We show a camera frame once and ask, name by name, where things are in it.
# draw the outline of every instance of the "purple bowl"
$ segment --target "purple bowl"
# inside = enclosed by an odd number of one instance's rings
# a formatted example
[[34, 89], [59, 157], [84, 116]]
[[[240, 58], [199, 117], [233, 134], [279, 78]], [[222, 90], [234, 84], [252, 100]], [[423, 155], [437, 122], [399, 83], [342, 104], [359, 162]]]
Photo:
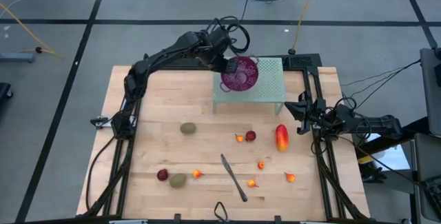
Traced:
[[230, 92], [232, 90], [242, 92], [253, 87], [259, 77], [259, 71], [257, 68], [259, 59], [244, 56], [237, 56], [231, 59], [237, 61], [237, 70], [235, 73], [221, 74], [220, 78], [222, 79], [222, 82], [220, 83], [220, 89], [224, 92]]

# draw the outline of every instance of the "wheel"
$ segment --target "wheel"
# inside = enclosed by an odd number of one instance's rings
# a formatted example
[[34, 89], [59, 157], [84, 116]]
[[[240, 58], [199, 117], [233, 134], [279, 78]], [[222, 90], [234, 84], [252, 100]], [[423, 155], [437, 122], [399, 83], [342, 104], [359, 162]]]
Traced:
[[9, 89], [8, 93], [6, 93], [6, 98], [11, 99], [14, 96], [14, 92], [12, 92], [11, 89]]

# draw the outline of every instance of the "metal stand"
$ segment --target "metal stand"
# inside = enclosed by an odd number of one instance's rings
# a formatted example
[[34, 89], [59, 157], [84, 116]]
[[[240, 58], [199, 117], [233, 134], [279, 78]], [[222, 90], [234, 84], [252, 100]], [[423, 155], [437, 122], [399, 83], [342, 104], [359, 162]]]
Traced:
[[0, 52], [0, 62], [29, 62], [35, 61], [35, 54], [21, 52]]

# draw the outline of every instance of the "small orange fruit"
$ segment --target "small orange fruit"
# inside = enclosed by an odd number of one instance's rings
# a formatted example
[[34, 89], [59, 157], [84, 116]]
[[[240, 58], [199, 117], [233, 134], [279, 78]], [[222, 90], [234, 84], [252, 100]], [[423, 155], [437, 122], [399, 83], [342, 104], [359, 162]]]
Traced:
[[290, 174], [290, 173], [285, 172], [285, 175], [287, 176], [288, 182], [294, 182], [296, 180], [296, 176], [294, 174]]
[[237, 142], [242, 142], [243, 141], [243, 136], [236, 134], [236, 140], [237, 140]]
[[203, 173], [200, 170], [194, 170], [193, 171], [193, 176], [195, 179], [197, 179], [198, 177], [202, 176]]
[[256, 182], [254, 180], [252, 180], [252, 179], [248, 180], [248, 186], [250, 186], [250, 187], [258, 187]]
[[263, 163], [263, 162], [257, 163], [257, 168], [259, 168], [259, 169], [263, 169], [264, 166], [265, 166], [265, 163]]

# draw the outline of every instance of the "green mesh tray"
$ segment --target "green mesh tray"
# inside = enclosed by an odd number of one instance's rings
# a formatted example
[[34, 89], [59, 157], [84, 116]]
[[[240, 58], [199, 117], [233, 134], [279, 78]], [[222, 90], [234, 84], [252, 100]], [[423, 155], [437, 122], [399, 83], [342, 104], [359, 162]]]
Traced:
[[243, 92], [221, 90], [221, 74], [213, 78], [213, 101], [215, 103], [283, 103], [286, 101], [285, 80], [280, 58], [259, 58], [259, 78], [256, 84]]

